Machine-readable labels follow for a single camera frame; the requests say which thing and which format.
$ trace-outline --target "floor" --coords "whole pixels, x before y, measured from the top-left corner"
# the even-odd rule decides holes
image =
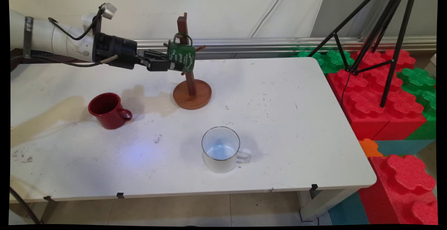
[[[50,202],[46,224],[267,227],[332,225],[325,213],[302,222],[296,192]]]

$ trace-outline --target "white table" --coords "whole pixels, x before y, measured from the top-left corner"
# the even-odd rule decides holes
[[[11,73],[10,185],[25,201],[324,190],[302,209],[322,213],[376,181],[362,148],[313,58],[197,61],[212,88],[198,110],[172,98],[185,77],[101,65],[19,65]],[[134,118],[102,128],[87,105],[118,94]],[[224,125],[252,153],[216,174],[201,138]]]

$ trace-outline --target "mug handle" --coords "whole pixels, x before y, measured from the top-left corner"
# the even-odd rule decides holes
[[[121,117],[123,117],[123,119],[125,121],[132,120],[132,112],[129,109],[120,109],[120,110],[118,110],[118,112],[125,113],[125,114],[127,114],[129,116],[129,117],[124,117],[124,116],[121,115]]]
[[[251,154],[250,154],[250,150],[248,149],[240,149],[237,153],[236,153],[236,162],[237,163],[248,163],[250,162],[251,159]]]

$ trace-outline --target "tripod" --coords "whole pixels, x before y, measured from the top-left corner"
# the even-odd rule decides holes
[[[338,39],[337,32],[342,29],[343,26],[346,25],[346,23],[351,20],[362,8],[371,0],[364,0],[351,14],[349,14],[348,17],[346,17],[343,22],[337,26],[337,28],[334,29],[334,31],[329,34],[329,36],[326,37],[309,55],[308,57],[313,56],[321,47],[323,47],[326,42],[328,42],[332,37],[334,37],[335,42],[337,43],[338,50],[340,51],[340,54],[342,56],[343,64],[345,65],[345,70],[348,71],[351,74],[358,75],[361,72],[368,71],[371,69],[376,69],[380,66],[385,66],[388,64],[391,64],[390,70],[388,72],[388,77],[385,83],[385,89],[383,90],[382,99],[380,101],[380,107],[385,107],[385,103],[387,100],[388,92],[391,86],[391,80],[393,79],[394,70],[396,69],[397,59],[399,58],[399,53],[401,51],[402,42],[404,41],[405,31],[407,29],[408,20],[410,18],[411,9],[413,7],[413,3],[415,0],[408,0],[407,7],[405,9],[404,18],[402,19],[402,25],[401,29],[399,30],[399,36],[397,37],[396,47],[394,49],[393,58],[391,60],[385,61],[383,63],[379,63],[373,66],[369,66],[365,69],[360,69],[359,64],[361,63],[363,57],[366,55],[366,53],[371,49],[371,52],[374,53],[377,49],[377,46],[380,43],[380,40],[382,39],[383,35],[385,34],[385,31],[391,22],[391,19],[393,18],[394,13],[396,12],[397,7],[399,6],[401,0],[390,0],[388,4],[386,5],[385,9],[382,12],[382,15],[380,15],[379,20],[375,24],[373,30],[371,31],[370,35],[367,37],[366,41],[364,42],[364,45],[362,47],[362,50],[359,53],[359,56],[356,58],[356,61],[354,64],[349,67],[348,63],[346,61],[345,55],[343,53],[342,45],[340,44],[340,40]]]

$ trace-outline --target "wooden mug stand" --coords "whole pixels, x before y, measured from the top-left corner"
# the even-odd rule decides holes
[[[186,24],[186,12],[183,16],[177,18],[178,32],[188,34],[188,26]],[[188,45],[188,38],[180,36],[180,43]],[[196,52],[204,49],[203,45],[196,49]],[[183,109],[200,109],[205,106],[211,99],[211,87],[203,80],[195,80],[193,72],[182,73],[186,76],[186,81],[180,83],[174,89],[174,100]]]

